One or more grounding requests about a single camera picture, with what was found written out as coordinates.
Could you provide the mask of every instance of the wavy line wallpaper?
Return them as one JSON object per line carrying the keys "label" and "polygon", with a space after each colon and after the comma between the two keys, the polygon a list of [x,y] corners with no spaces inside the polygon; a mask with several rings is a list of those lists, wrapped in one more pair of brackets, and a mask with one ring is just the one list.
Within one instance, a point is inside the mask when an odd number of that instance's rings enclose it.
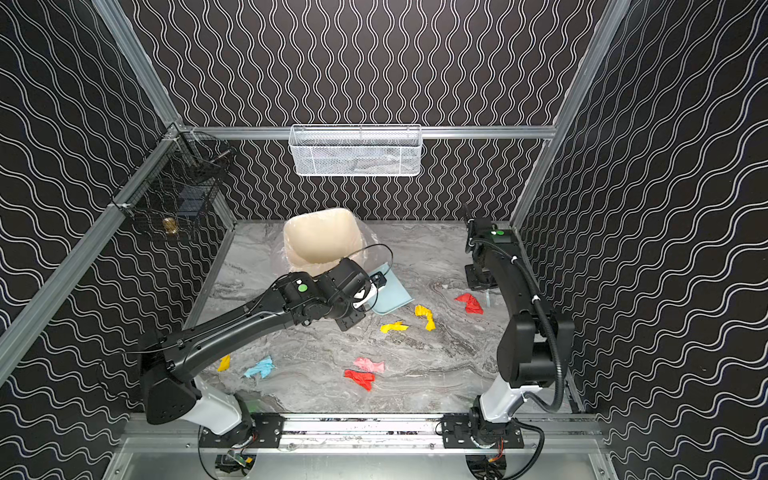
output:
{"label": "wavy line wallpaper", "polygon": [[346,207],[366,220],[508,219],[543,141],[425,141],[417,177],[300,177],[285,141],[232,141],[241,153],[222,187],[239,219],[280,220]]}
{"label": "wavy line wallpaper", "polygon": [[605,0],[122,0],[186,124],[552,124]]}
{"label": "wavy line wallpaper", "polygon": [[635,1],[524,225],[625,480],[768,476],[767,34]]}
{"label": "wavy line wallpaper", "polygon": [[[165,132],[90,0],[0,2],[2,331]],[[135,348],[179,329],[223,238],[125,225],[0,386],[0,478],[99,479],[141,407]]]}
{"label": "wavy line wallpaper", "polygon": [[0,2],[0,331],[165,132],[89,0]]}
{"label": "wavy line wallpaper", "polygon": [[195,244],[152,243],[124,223],[0,388],[0,478],[98,480],[129,412],[147,331],[181,329],[223,228]]}

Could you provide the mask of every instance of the aluminum frame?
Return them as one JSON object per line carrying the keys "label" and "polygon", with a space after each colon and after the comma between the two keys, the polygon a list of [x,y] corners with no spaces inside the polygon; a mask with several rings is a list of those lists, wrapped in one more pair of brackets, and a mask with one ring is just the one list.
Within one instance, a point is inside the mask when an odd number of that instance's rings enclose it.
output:
{"label": "aluminum frame", "polygon": [[114,37],[114,42],[123,54],[128,64],[133,68],[139,85],[149,97],[157,116],[166,127],[181,123],[181,114],[170,99],[168,91],[163,86],[157,70],[144,51],[133,25],[118,0],[93,0],[96,11],[101,15],[104,24]]}
{"label": "aluminum frame", "polygon": [[[178,131],[171,126],[147,156],[144,163],[114,197],[115,204],[126,204],[131,195],[163,159],[165,152],[175,146]],[[53,315],[77,286],[104,246],[125,221],[125,215],[114,204],[101,212],[83,237],[74,245],[40,290],[16,316],[0,336],[0,383],[3,383],[22,360]]]}
{"label": "aluminum frame", "polygon": [[[287,141],[291,127],[181,127],[182,131],[199,131],[222,140],[281,140]],[[501,138],[552,139],[556,129],[552,126],[506,127],[490,125],[480,127],[422,126],[425,140],[468,140]]]}
{"label": "aluminum frame", "polygon": [[[245,452],[285,455],[317,454],[407,454],[407,455],[484,455],[494,449],[477,447],[445,449],[439,433],[442,413],[344,414],[283,413],[286,422],[280,446],[272,449],[248,448]],[[600,454],[601,425],[595,415],[521,414],[522,422],[545,431],[547,453]],[[198,425],[182,420],[149,425],[143,414],[131,414],[120,439],[118,454],[197,453]],[[538,441],[535,433],[523,432],[525,447],[508,453],[530,455]],[[228,447],[202,448],[203,453],[226,453]]]}
{"label": "aluminum frame", "polygon": [[549,172],[549,168],[554,162],[555,155],[560,150],[560,146],[571,129],[576,114],[592,86],[594,76],[603,64],[616,31],[627,14],[630,3],[631,0],[611,0],[605,6],[600,23],[594,31],[587,51],[584,53],[584,59],[571,82],[571,87],[555,118],[557,132],[551,141],[541,149],[534,163],[533,170],[528,176],[528,181],[523,187],[523,192],[515,205],[515,211],[512,212],[510,221],[514,228],[522,228],[528,211],[531,209],[531,205],[533,205],[533,200],[536,198],[536,194],[538,194],[541,185],[547,177],[547,172]]}

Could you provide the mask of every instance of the gray marble surface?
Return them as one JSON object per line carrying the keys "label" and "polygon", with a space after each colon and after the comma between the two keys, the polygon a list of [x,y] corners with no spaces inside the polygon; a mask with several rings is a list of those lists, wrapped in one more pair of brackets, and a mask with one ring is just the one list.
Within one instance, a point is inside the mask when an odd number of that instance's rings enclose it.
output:
{"label": "gray marble surface", "polygon": [[[494,379],[495,352],[508,322],[497,292],[475,296],[484,315],[468,314],[454,300],[467,293],[465,229],[460,223],[371,223],[379,241],[395,254],[392,271],[414,301],[394,312],[366,318],[347,332],[332,320],[271,333],[232,353],[230,368],[208,367],[204,378],[238,392],[254,409],[278,412],[463,412]],[[214,318],[272,283],[270,254],[282,237],[281,223],[241,223],[200,321]],[[414,315],[416,305],[434,313],[437,328]],[[381,333],[384,323],[403,321],[403,332]],[[243,372],[271,355],[276,368],[266,379]],[[385,362],[367,392],[344,378],[359,356]],[[551,391],[541,395],[551,398]],[[530,404],[521,412],[537,412]]]}

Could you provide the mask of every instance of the red crumpled paper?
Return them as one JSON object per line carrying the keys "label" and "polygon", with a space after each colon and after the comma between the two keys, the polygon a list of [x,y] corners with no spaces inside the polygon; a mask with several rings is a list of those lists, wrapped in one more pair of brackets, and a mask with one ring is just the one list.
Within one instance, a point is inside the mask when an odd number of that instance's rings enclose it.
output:
{"label": "red crumpled paper", "polygon": [[474,298],[469,293],[465,293],[464,295],[457,296],[456,299],[459,302],[466,302],[467,307],[464,308],[464,310],[467,311],[467,313],[479,313],[482,315],[482,307],[480,306],[480,303],[476,298]]}
{"label": "red crumpled paper", "polygon": [[344,370],[344,376],[348,379],[352,379],[356,384],[362,386],[364,389],[371,391],[376,376],[372,373],[356,372],[354,370]]}

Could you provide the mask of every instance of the pink crumpled paper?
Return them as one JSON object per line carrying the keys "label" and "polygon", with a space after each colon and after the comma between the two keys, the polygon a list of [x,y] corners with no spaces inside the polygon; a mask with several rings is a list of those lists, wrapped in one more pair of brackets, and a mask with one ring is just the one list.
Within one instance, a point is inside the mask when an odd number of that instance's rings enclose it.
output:
{"label": "pink crumpled paper", "polygon": [[361,370],[371,373],[384,373],[384,362],[374,363],[371,359],[357,357],[355,360],[355,366]]}

